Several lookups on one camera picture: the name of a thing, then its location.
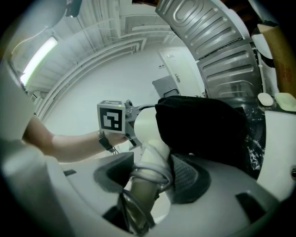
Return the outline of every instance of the white door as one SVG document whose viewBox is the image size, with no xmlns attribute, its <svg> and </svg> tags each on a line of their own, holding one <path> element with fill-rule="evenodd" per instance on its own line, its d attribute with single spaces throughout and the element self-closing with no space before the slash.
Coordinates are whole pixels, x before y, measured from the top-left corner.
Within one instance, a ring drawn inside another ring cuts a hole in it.
<svg viewBox="0 0 296 237">
<path fill-rule="evenodd" d="M 195 73 L 199 74 L 198 67 L 195 64 L 196 71 L 194 73 L 181 49 L 160 50 L 159 55 L 168 72 L 176 81 L 181 95 L 202 96 L 203 89 L 200 88 L 197 76 L 195 75 Z"/>
</svg>

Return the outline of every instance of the human arm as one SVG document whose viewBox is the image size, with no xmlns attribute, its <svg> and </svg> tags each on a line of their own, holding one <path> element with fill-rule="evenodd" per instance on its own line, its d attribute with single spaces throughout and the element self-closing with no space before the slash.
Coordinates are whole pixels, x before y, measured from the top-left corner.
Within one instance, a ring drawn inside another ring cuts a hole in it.
<svg viewBox="0 0 296 237">
<path fill-rule="evenodd" d="M 123 134 L 106 133 L 110 145 L 123 143 Z M 104 151 L 99 143 L 98 131 L 79 136 L 63 136 L 51 133 L 40 119 L 34 115 L 30 120 L 23 139 L 37 146 L 45 155 L 55 157 L 59 162 L 76 162 Z"/>
</svg>

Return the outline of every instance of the black marble surface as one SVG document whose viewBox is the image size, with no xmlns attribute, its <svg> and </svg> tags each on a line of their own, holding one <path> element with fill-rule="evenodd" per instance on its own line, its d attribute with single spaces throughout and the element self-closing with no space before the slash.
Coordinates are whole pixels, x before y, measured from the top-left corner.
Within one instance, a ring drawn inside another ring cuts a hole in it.
<svg viewBox="0 0 296 237">
<path fill-rule="evenodd" d="M 247 118 L 247 136 L 242 147 L 241 166 L 238 167 L 252 176 L 259 177 L 261 171 L 266 141 L 265 111 L 277 111 L 277 104 L 271 107 L 261 105 L 255 97 L 233 97 L 219 99 L 233 108 L 243 108 Z"/>
</svg>

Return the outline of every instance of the white oval object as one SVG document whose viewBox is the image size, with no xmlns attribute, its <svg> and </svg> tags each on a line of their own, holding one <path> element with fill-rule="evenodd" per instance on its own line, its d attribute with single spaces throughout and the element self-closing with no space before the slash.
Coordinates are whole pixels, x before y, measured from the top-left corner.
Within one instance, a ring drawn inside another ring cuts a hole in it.
<svg viewBox="0 0 296 237">
<path fill-rule="evenodd" d="M 260 93 L 258 99 L 264 106 L 272 106 L 273 104 L 273 99 L 268 93 Z"/>
</svg>

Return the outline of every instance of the door handle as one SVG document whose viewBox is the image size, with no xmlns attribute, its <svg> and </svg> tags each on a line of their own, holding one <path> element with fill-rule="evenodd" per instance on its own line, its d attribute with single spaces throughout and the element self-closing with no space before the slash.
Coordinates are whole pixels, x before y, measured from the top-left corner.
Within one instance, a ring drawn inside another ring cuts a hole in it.
<svg viewBox="0 0 296 237">
<path fill-rule="evenodd" d="M 179 76 L 181 76 L 181 75 L 178 75 L 178 73 L 175 73 L 175 76 L 176 76 L 176 78 L 177 78 L 177 81 L 178 81 L 178 82 L 181 82 L 181 80 L 180 80 L 180 78 L 179 78 Z"/>
</svg>

